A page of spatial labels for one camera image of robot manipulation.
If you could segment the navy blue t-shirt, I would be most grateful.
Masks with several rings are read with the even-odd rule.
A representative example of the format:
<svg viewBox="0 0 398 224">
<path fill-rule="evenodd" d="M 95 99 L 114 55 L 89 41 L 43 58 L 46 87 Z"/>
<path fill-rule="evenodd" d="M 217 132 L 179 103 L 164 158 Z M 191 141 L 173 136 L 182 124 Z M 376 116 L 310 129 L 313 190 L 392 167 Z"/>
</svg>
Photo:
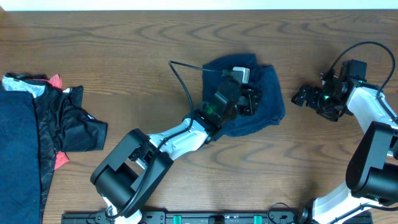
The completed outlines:
<svg viewBox="0 0 398 224">
<path fill-rule="evenodd" d="M 278 125 L 285 116 L 285 106 L 280 89 L 279 79 L 272 65 L 259 65 L 253 53 L 230 54 L 217 58 L 203 65 L 202 100 L 209 101 L 216 93 L 216 87 L 222 82 L 222 77 L 214 71 L 231 70 L 233 67 L 250 69 L 249 86 L 261 91 L 259 107 L 253 116 L 238 115 L 236 119 L 222 125 L 222 136 L 241 137 L 256 133 L 270 125 Z"/>
</svg>

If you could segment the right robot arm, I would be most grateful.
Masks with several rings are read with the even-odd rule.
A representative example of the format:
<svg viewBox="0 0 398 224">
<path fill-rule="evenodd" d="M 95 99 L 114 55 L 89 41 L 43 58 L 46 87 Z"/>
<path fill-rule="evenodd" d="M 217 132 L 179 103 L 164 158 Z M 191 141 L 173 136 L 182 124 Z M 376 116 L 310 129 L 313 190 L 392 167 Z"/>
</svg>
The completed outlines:
<svg viewBox="0 0 398 224">
<path fill-rule="evenodd" d="M 364 136 L 346 170 L 345 181 L 323 197 L 312 200 L 297 223 L 343 223 L 369 210 L 397 211 L 397 166 L 386 161 L 397 157 L 397 118 L 381 89 L 369 84 L 365 72 L 328 72 L 323 86 L 302 86 L 292 102 L 337 121 L 352 114 Z"/>
</svg>

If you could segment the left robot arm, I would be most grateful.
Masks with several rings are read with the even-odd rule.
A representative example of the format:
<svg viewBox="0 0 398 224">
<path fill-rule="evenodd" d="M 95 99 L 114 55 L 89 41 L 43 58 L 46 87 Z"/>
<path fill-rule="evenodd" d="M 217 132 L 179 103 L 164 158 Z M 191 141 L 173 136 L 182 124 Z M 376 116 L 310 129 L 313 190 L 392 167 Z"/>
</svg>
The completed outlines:
<svg viewBox="0 0 398 224">
<path fill-rule="evenodd" d="M 157 134 L 128 132 L 90 177 L 106 201 L 104 212 L 113 223 L 139 223 L 140 208 L 165 177 L 174 161 L 220 136 L 225 124 L 239 115 L 254 116 L 261 91 L 247 83 L 221 82 L 211 100 L 191 105 L 174 128 Z"/>
</svg>

